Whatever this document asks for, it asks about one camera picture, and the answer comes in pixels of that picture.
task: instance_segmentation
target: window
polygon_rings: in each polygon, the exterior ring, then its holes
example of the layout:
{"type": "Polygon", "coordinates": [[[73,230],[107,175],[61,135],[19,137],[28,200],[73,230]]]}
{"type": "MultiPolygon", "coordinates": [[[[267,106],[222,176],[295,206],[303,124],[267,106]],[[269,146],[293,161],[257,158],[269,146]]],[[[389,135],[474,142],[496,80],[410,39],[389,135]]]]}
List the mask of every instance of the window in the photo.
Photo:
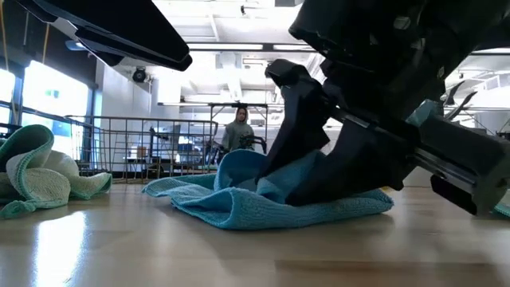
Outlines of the window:
{"type": "Polygon", "coordinates": [[[25,70],[23,106],[57,116],[85,116],[87,85],[32,61],[25,70]]]}
{"type": "Polygon", "coordinates": [[[4,69],[0,69],[0,100],[9,102],[13,97],[15,76],[4,69]]]}
{"type": "MultiPolygon", "coordinates": [[[[25,70],[23,106],[56,116],[85,116],[88,105],[87,85],[50,67],[32,61],[25,70]]],[[[22,126],[41,124],[54,136],[54,151],[80,159],[83,127],[23,112],[22,126]]]]}
{"type": "MultiPolygon", "coordinates": [[[[0,69],[0,100],[10,103],[13,97],[15,76],[4,69],[0,69]]],[[[0,107],[0,123],[8,124],[10,109],[0,107]]],[[[7,128],[0,128],[0,132],[7,132],[7,128]]]]}

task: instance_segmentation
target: wire rack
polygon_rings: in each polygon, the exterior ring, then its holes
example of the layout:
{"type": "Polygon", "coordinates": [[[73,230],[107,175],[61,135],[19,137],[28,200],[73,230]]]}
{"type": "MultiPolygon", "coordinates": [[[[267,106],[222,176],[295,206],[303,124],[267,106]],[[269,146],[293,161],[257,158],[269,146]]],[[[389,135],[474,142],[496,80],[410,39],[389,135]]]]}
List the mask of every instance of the wire rack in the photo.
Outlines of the wire rack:
{"type": "Polygon", "coordinates": [[[65,118],[72,123],[73,158],[82,176],[109,172],[114,183],[145,183],[216,171],[216,122],[115,116],[65,118]]]}

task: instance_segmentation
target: fluorescent light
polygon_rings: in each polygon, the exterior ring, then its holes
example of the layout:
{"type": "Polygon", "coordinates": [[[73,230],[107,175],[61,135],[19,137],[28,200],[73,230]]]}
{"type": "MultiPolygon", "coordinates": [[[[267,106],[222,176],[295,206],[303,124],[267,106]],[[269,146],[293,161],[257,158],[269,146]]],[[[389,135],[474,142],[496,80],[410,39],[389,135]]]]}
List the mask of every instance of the fluorescent light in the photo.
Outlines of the fluorescent light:
{"type": "Polygon", "coordinates": [[[262,44],[190,43],[191,50],[262,50],[262,44]]]}
{"type": "Polygon", "coordinates": [[[282,50],[282,51],[315,51],[312,47],[309,45],[274,45],[273,48],[275,50],[282,50]]]}
{"type": "Polygon", "coordinates": [[[158,105],[173,107],[208,107],[207,103],[158,103],[158,105]]]}
{"type": "Polygon", "coordinates": [[[245,64],[245,65],[265,65],[268,62],[266,60],[264,60],[264,59],[249,59],[249,58],[244,58],[244,59],[242,59],[242,63],[245,64]]]}
{"type": "Polygon", "coordinates": [[[268,108],[285,108],[285,104],[268,104],[268,108]]]}
{"type": "Polygon", "coordinates": [[[474,54],[476,53],[510,53],[509,48],[496,48],[496,49],[486,49],[486,50],[479,50],[474,51],[474,54]]]}

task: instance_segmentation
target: person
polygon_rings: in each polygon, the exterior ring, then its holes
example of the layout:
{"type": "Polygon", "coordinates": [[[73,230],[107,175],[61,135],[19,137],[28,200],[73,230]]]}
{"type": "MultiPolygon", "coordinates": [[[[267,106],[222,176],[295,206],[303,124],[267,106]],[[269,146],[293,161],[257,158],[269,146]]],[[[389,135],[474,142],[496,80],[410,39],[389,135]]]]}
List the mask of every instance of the person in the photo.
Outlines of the person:
{"type": "Polygon", "coordinates": [[[246,108],[238,108],[236,119],[227,124],[223,134],[222,146],[225,151],[233,151],[239,148],[242,136],[253,136],[253,129],[246,122],[248,121],[248,111],[246,108]]]}

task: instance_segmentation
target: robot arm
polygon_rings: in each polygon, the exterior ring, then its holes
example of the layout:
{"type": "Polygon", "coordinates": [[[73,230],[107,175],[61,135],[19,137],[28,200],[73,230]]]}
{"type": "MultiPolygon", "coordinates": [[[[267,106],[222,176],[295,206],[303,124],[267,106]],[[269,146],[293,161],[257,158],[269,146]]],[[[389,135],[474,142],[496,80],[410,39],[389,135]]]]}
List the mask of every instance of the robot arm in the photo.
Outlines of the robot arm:
{"type": "MultiPolygon", "coordinates": [[[[69,20],[109,65],[123,57],[178,70],[191,64],[187,45],[152,1],[17,1],[43,21],[69,20]],[[111,20],[112,11],[128,20],[111,20]]],[[[406,118],[425,99],[439,99],[445,78],[473,50],[509,44],[509,10],[510,0],[305,0],[289,33],[327,58],[321,69],[328,79],[321,85],[285,60],[267,68],[285,118],[259,177],[323,147],[322,127],[332,117],[343,122],[335,148],[287,203],[400,190],[420,166],[433,173],[435,192],[469,213],[489,212],[508,187],[510,143],[441,117],[419,127],[406,118]]]]}

